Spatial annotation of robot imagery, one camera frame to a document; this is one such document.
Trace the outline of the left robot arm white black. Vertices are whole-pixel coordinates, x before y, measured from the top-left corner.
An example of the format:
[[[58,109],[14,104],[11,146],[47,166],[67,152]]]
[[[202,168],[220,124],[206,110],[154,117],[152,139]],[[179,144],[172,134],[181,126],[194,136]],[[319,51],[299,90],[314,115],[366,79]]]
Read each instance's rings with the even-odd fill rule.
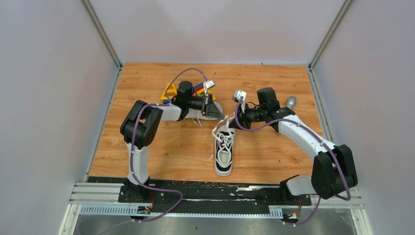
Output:
[[[214,101],[211,94],[203,97],[195,94],[194,86],[183,81],[177,93],[166,104],[149,104],[142,100],[135,102],[120,127],[120,133],[129,150],[129,173],[125,186],[132,189],[131,196],[138,202],[145,202],[150,196],[148,152],[159,124],[164,121],[201,118],[224,119],[223,107]]]

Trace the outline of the black white sneaker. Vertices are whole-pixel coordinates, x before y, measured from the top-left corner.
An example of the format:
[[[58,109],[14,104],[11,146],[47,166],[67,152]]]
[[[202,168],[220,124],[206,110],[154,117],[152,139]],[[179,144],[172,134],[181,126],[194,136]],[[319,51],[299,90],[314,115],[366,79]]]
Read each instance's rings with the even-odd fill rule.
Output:
[[[232,171],[233,149],[236,139],[235,129],[226,124],[214,133],[215,142],[215,173],[219,176],[229,176]]]

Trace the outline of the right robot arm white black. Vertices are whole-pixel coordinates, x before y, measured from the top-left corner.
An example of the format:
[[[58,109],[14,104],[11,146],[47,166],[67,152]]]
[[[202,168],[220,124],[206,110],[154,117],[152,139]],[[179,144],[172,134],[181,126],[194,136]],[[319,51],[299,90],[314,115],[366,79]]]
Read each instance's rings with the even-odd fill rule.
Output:
[[[309,176],[296,175],[280,182],[279,197],[285,204],[292,204],[300,195],[313,194],[322,199],[334,196],[351,199],[351,188],[358,184],[353,154],[343,144],[334,144],[310,129],[293,108],[297,103],[290,96],[282,107],[274,89],[268,87],[257,91],[258,104],[249,107],[246,92],[236,90],[232,99],[237,103],[231,128],[253,132],[252,123],[263,122],[295,143],[313,161]]]

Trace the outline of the white shoelace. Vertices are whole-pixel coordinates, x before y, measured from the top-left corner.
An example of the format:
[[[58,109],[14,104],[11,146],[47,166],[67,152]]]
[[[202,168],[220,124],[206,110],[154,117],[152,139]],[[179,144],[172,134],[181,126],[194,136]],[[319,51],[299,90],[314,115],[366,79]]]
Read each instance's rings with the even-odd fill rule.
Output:
[[[234,119],[235,117],[225,116],[225,119],[220,120],[211,132],[214,137],[216,161],[220,165],[228,165],[232,162],[236,141],[236,131],[231,127],[231,122]]]

